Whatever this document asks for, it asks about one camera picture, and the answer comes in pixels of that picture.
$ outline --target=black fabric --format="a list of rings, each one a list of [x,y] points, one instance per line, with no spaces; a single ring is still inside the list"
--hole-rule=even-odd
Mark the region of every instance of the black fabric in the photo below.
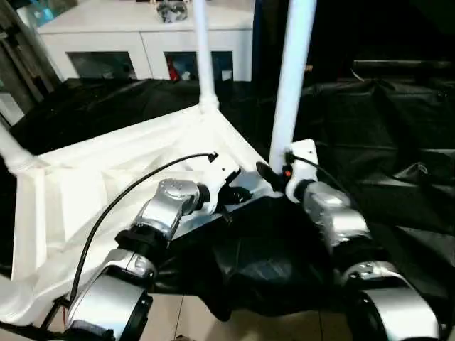
[[[313,138],[319,163],[351,191],[375,240],[413,285],[450,316],[455,291],[455,87],[386,82],[306,88],[294,139]],[[274,96],[217,85],[220,110],[268,158]],[[69,80],[13,129],[33,153],[198,102],[198,84]],[[0,171],[0,255],[11,265],[16,184]],[[199,295],[220,319],[236,308],[279,315],[339,297],[319,236],[297,206],[261,199],[171,244],[155,290]]]

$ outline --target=cabinet door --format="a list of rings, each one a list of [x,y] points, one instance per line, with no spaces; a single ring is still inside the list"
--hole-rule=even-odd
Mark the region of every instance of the cabinet door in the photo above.
[[[60,33],[41,35],[61,78],[151,78],[139,33]]]
[[[154,78],[198,79],[194,32],[141,34]],[[251,80],[251,30],[209,31],[208,40],[215,79]]]

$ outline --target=white tube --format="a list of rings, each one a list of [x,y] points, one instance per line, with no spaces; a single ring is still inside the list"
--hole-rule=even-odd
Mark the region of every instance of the white tube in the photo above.
[[[270,167],[275,173],[282,172],[284,152],[291,146],[294,138],[315,10],[316,0],[291,0],[289,2],[269,157]]]
[[[196,29],[196,38],[198,41],[198,73],[200,99],[199,105],[202,112],[207,107],[218,108],[218,98],[215,94],[215,83],[213,81],[213,64],[212,53],[208,46],[208,29],[207,29],[207,13],[205,10],[206,0],[194,0],[194,21]]]
[[[13,174],[26,169],[34,161],[34,157],[18,144],[2,124],[0,124],[0,155]]]

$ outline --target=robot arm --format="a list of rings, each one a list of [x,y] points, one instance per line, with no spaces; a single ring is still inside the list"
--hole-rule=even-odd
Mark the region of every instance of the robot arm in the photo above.
[[[292,145],[293,157],[275,187],[299,203],[317,225],[346,292],[354,340],[438,340],[433,310],[399,271],[381,256],[364,217],[339,190],[317,181],[311,140]],[[310,164],[299,158],[310,159]],[[258,166],[262,175],[270,170]]]
[[[136,341],[147,323],[147,294],[182,216],[214,213],[218,193],[240,172],[227,156],[210,164],[206,185],[168,178],[115,238],[119,244],[84,286],[68,312],[64,340]]]

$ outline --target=red object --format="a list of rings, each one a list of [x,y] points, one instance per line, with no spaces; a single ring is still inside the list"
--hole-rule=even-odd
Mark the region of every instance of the red object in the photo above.
[[[169,77],[171,78],[171,80],[179,80],[180,77],[178,76],[177,70],[173,66],[173,62],[170,57],[167,57],[167,62],[168,62],[168,69],[169,69]]]

